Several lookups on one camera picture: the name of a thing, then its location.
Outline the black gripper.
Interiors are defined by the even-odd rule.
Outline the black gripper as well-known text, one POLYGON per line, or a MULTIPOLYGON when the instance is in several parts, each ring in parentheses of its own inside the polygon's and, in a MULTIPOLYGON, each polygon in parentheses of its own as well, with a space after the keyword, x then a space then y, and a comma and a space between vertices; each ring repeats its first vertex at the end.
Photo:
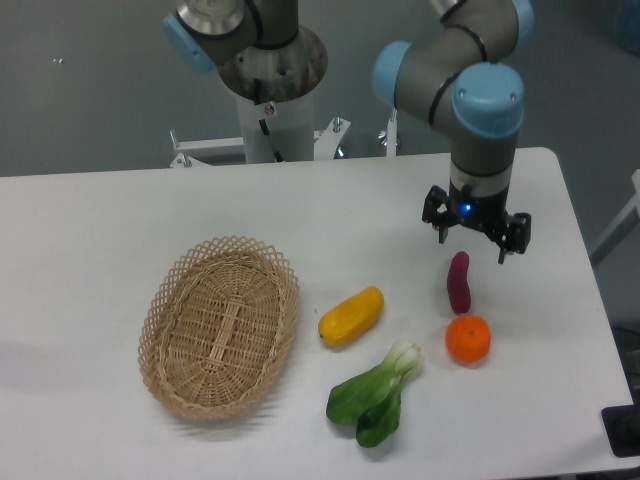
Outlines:
POLYGON ((449 192, 434 185, 423 206, 422 221, 438 232, 444 244, 448 231, 463 226, 487 234, 499 247, 498 263, 511 254, 524 254, 531 239, 531 215, 506 211, 507 185, 491 185, 487 179, 450 180, 449 192))

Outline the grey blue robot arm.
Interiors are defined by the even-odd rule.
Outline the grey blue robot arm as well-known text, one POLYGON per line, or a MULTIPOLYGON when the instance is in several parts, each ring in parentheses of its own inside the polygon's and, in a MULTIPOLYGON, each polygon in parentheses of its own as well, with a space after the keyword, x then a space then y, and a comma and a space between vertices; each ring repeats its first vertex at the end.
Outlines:
MULTIPOLYGON (((506 200, 524 87, 504 59, 530 35, 527 1, 436 1, 442 32, 426 46, 395 41, 377 57, 375 94, 452 143, 447 188, 433 187, 422 219, 441 235, 456 225, 485 234, 502 255, 523 253, 531 218, 506 200)), ((218 73, 236 96, 250 163, 309 160, 308 98, 328 65, 322 41, 294 1, 181 1, 163 21, 195 71, 218 73)))

